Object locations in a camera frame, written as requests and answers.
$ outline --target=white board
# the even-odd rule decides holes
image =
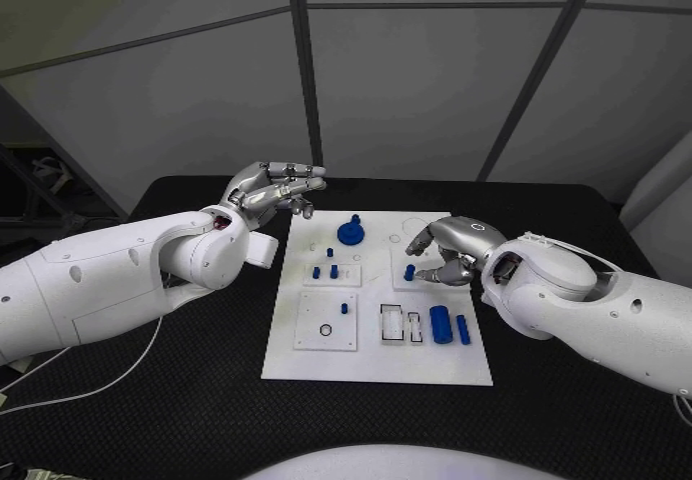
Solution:
[[[336,230],[351,221],[355,213],[361,216],[365,239],[358,245],[347,246],[336,238]],[[469,287],[404,280],[409,264],[420,269],[434,268],[445,263],[436,244],[422,257],[409,257],[404,251],[426,225],[449,215],[447,212],[316,211],[312,220],[293,217],[264,359],[264,379],[494,385]],[[328,257],[328,248],[334,248],[334,257]],[[360,265],[361,286],[349,287],[339,282],[331,285],[329,270],[321,274],[321,279],[326,276],[325,281],[311,285],[312,275],[308,274],[315,265],[339,265],[339,271],[342,266]],[[398,276],[403,285],[396,281]],[[308,300],[315,303],[315,295],[331,293],[334,298],[322,297],[325,301],[318,302],[323,313],[315,319],[309,318],[306,312],[302,313],[302,308],[308,309],[302,296],[308,295]],[[331,316],[329,321],[335,323],[341,320],[338,309],[342,298],[351,295],[357,303],[355,308],[349,305],[358,323],[354,325],[357,342],[351,346],[357,347],[355,350],[335,350],[329,346],[322,349],[321,345],[316,346],[321,349],[298,349],[299,337],[303,339],[309,335],[319,340],[315,334],[319,334],[319,327],[326,323],[323,318]],[[410,332],[403,344],[383,344],[384,304],[401,305],[406,328],[410,328],[409,314],[420,314],[423,344],[411,343]],[[450,310],[455,341],[445,345],[433,341],[430,308],[436,305],[445,305]],[[466,316],[471,345],[462,345],[458,315]]]

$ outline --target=blue cylinder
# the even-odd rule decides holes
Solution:
[[[450,311],[445,305],[432,307],[430,322],[433,324],[433,340],[436,343],[450,343],[453,340]]]
[[[459,336],[462,337],[462,343],[465,345],[472,344],[472,337],[469,336],[469,326],[466,325],[466,317],[458,315]]]
[[[358,245],[364,241],[365,230],[361,226],[361,217],[358,215],[354,215],[351,222],[339,227],[336,238],[345,245]]]
[[[414,272],[416,272],[416,265],[410,265],[407,267],[407,273],[404,273],[404,280],[407,282],[413,282],[414,281]]]

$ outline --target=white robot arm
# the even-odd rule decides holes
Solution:
[[[597,273],[574,253],[593,256],[580,248],[531,233],[507,241],[465,217],[432,223],[409,254],[420,255],[433,239],[447,263],[417,272],[419,278],[463,285],[481,271],[484,302],[520,333],[558,337],[589,360],[692,398],[692,289],[603,259],[610,268]]]
[[[227,287],[246,262],[270,268],[279,241],[254,232],[277,208],[312,217],[302,193],[325,169],[256,163],[218,205],[77,235],[0,269],[0,365],[110,338]],[[162,272],[189,283],[165,289]]]

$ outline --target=black tablecloth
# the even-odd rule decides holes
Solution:
[[[228,177],[155,182],[133,221],[218,201]],[[577,185],[329,180],[319,209],[452,211],[569,241],[645,275],[652,267],[606,200]],[[152,352],[103,394],[0,417],[0,458],[91,478],[238,478],[300,454],[361,443],[466,450],[573,479],[692,477],[692,430],[669,395],[520,335],[473,299],[495,387],[260,379],[290,215],[261,230],[270,271],[165,318]],[[71,351],[11,406],[86,392],[129,368],[155,324]]]

